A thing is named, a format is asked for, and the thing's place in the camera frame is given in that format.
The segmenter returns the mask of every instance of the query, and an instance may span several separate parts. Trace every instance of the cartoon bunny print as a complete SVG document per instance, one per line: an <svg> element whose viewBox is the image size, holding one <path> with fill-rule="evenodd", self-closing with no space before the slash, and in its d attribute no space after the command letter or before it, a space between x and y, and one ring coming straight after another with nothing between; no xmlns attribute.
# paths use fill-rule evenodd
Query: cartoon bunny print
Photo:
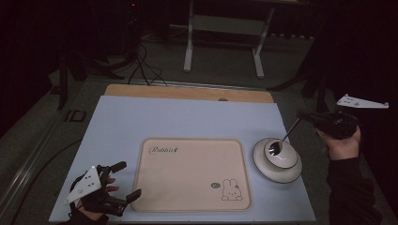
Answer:
<svg viewBox="0 0 398 225"><path fill-rule="evenodd" d="M236 179L225 179L222 182L222 200L223 201L241 201L243 198Z"/></svg>

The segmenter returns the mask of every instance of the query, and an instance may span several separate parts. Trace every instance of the white table leg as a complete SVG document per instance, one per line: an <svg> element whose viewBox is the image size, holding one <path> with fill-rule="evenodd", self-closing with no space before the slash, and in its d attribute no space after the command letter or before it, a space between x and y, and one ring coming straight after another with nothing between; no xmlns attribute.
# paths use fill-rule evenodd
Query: white table leg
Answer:
<svg viewBox="0 0 398 225"><path fill-rule="evenodd" d="M257 78L259 78L259 79L264 79L264 77L265 77L264 71L263 71L263 65L261 64L260 52L261 52L261 49L263 48L264 41L266 40L267 31L269 29L269 24L271 23L271 19L272 19L274 11L275 11L274 7L269 10L267 20L264 22L264 27L261 32L260 41L257 45L257 48L253 49L253 60L254 60L255 72L257 74Z"/></svg>
<svg viewBox="0 0 398 225"><path fill-rule="evenodd" d="M184 62L184 71L190 72L191 71L191 63L192 63L192 33L193 33L193 0L190 1L190 17L188 19L188 44L187 44L187 51L185 52L185 62Z"/></svg>

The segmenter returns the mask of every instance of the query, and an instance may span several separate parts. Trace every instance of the human hand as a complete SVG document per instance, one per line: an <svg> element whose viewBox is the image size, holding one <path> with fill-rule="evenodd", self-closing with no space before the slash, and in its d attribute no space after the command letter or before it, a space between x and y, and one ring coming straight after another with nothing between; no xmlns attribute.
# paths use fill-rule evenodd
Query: human hand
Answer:
<svg viewBox="0 0 398 225"><path fill-rule="evenodd" d="M331 160L357 158L360 155L360 127L350 137L342 140L335 139L325 132L316 130L324 140Z"/></svg>
<svg viewBox="0 0 398 225"><path fill-rule="evenodd" d="M116 179L114 179L114 178L108 177L108 179L106 180L106 183L112 184L115 180ZM119 187L107 186L105 188L105 190L108 192L117 191L117 190L119 190ZM79 201L77 208L80 212L82 212L86 217L90 218L91 220L97 221L104 215L103 213L93 213L93 212L85 210L81 201Z"/></svg>

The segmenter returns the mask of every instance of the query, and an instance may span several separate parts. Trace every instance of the floor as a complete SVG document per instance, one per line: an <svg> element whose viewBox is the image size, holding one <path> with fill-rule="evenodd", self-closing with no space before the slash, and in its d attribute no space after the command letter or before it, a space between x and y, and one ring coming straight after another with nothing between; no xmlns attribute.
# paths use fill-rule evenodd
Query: floor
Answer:
<svg viewBox="0 0 398 225"><path fill-rule="evenodd" d="M168 41L150 33L143 37L139 54L145 58L143 71L138 69L133 74L137 63L121 68L115 73L124 77L123 80L112 80L91 70L84 82L69 77L69 100L63 110L57 110L59 96L49 93L0 140L0 174L4 178L4 185L0 187L4 193L1 205L7 206L7 210L1 211L1 224L50 224L48 218L59 189L108 84L145 84L146 78L152 85L267 91L268 87L295 76L313 43L311 39L268 37L261 53L266 78L258 80L249 47L256 43L249 38L244 44L233 45L208 41L205 34L195 34L191 72L184 72L184 32L177 29ZM49 76L54 85L59 83L58 71ZM309 98L301 96L304 84L305 81L271 92L286 128L294 123L297 109L315 109L316 93ZM327 103L331 109L334 102L333 94L328 91ZM70 121L70 112L85 112L86 117L81 122ZM322 152L323 143L308 123L299 124L289 140L302 158L302 177L317 219L311 224L328 224L329 187L325 182L328 159ZM361 167L364 175L374 180L364 159ZM16 174L24 177L17 185L13 183ZM383 224L398 224L377 184L375 195L375 207L384 216Z"/></svg>

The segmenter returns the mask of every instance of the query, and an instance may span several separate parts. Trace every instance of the beige mouse pad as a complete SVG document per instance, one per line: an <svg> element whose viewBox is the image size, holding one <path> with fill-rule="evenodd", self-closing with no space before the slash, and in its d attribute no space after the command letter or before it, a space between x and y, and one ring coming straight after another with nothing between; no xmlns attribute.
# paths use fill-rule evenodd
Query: beige mouse pad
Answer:
<svg viewBox="0 0 398 225"><path fill-rule="evenodd" d="M240 142L147 139L132 203L139 212L237 211L252 204Z"/></svg>

